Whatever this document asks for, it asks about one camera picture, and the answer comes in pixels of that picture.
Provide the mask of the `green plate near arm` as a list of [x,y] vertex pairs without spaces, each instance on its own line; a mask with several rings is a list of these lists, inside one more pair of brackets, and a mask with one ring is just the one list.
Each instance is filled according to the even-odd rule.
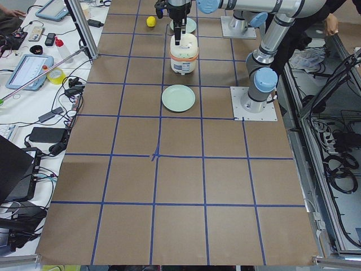
[[186,33],[194,32],[196,30],[196,27],[196,22],[191,18],[187,18]]
[[195,104],[196,96],[191,88],[185,85],[167,87],[161,96],[163,105],[173,112],[184,112]]

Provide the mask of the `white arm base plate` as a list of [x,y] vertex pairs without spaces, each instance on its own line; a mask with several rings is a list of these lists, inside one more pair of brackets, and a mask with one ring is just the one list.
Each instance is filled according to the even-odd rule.
[[256,31],[248,26],[246,20],[236,19],[233,16],[221,16],[222,35],[224,38],[238,38],[255,40]]
[[234,120],[277,121],[274,99],[271,94],[263,102],[255,102],[248,96],[248,87],[230,87]]

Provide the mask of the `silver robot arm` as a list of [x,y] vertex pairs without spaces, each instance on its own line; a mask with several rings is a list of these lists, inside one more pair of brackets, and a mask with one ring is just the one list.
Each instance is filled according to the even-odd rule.
[[[268,17],[266,12],[252,12],[237,10],[235,1],[228,1],[226,10],[232,10],[232,16],[221,16],[222,35],[226,38],[255,39],[256,28],[264,28]],[[174,44],[178,46],[181,37],[186,34],[187,15],[190,13],[192,2],[180,1],[156,1],[155,10],[159,19],[163,18],[163,11],[167,11],[173,20]]]
[[250,12],[266,12],[274,18],[262,38],[259,48],[246,60],[250,87],[240,99],[242,107],[260,113],[267,98],[278,83],[276,72],[270,68],[278,47],[296,18],[309,17],[318,12],[325,1],[197,1],[198,9],[211,14],[218,8]]

